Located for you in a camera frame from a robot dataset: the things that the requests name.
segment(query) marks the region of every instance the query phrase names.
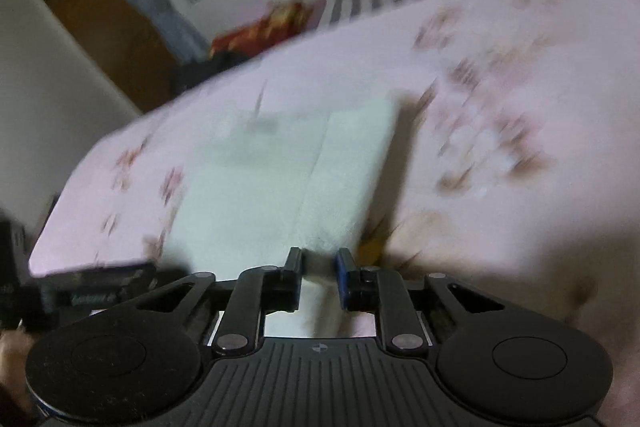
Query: ribbed black surface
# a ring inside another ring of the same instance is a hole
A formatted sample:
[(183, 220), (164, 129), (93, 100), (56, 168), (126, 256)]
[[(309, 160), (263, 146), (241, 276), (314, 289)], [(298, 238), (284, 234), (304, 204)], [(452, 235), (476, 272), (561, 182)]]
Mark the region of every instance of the ribbed black surface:
[[(49, 420), (46, 425), (68, 425)], [(417, 360), (373, 339), (267, 339), (215, 363), (204, 383), (148, 427), (491, 427), (453, 402)], [(572, 427), (596, 427), (586, 419)]]

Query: bed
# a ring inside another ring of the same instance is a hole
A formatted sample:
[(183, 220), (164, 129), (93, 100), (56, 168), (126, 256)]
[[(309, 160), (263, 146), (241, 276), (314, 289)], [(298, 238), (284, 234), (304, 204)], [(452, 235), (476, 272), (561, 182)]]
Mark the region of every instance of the bed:
[[(640, 409), (640, 0), (409, 0), (302, 37), (105, 137), (70, 177), (35, 275), (161, 259), (196, 151), (229, 107), (402, 101), (367, 242), (597, 338), (601, 411)], [(351, 321), (365, 335), (367, 317)]]

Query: folded towel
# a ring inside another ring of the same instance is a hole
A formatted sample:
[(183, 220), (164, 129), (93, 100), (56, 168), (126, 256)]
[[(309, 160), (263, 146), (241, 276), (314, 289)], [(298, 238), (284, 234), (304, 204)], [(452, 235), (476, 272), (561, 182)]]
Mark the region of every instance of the folded towel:
[(398, 105), (314, 114), (242, 114), (203, 147), (162, 261), (219, 280), (313, 252), (300, 310), (269, 315), (265, 334), (335, 336), (342, 313), (332, 254), (356, 248), (394, 133)]

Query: logo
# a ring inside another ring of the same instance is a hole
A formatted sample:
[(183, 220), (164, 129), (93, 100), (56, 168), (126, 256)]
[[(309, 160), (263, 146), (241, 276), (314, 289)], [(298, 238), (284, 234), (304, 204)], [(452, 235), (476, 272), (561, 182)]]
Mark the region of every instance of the logo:
[(313, 349), (316, 353), (324, 353), (329, 347), (323, 343), (314, 344), (311, 349)]

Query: pink cloth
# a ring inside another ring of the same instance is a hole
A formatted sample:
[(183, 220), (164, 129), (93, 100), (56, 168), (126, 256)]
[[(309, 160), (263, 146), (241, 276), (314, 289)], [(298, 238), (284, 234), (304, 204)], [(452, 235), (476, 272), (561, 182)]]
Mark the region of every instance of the pink cloth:
[(591, 333), (616, 370), (601, 418), (640, 425), (638, 49), (638, 0), (418, 0), (301, 38), (98, 143), (31, 270), (157, 258), (229, 107), (389, 92), (417, 112), (395, 212), (381, 200), (370, 214), (372, 229), (392, 223), (385, 263), (450, 272)]

